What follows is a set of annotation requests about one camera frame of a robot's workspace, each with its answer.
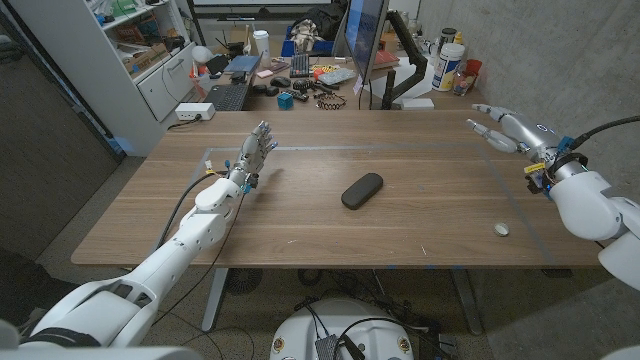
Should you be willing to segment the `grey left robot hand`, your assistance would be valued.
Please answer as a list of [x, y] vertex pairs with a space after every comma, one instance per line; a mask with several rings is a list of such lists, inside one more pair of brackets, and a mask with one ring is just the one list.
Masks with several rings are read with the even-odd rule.
[[267, 155], [278, 146], [270, 134], [269, 122], [262, 121], [245, 139], [235, 163], [228, 172], [228, 179], [236, 183], [244, 193], [258, 185], [259, 172]]

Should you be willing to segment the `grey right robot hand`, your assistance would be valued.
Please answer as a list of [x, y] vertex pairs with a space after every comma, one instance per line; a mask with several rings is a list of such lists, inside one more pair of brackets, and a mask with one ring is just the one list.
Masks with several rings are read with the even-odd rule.
[[503, 107], [473, 104], [472, 108], [488, 114], [500, 125], [501, 131], [498, 131], [472, 119], [466, 120], [466, 125], [496, 150], [521, 153], [533, 163], [543, 163], [557, 181], [585, 171], [576, 158], [560, 153], [561, 139], [548, 126]]

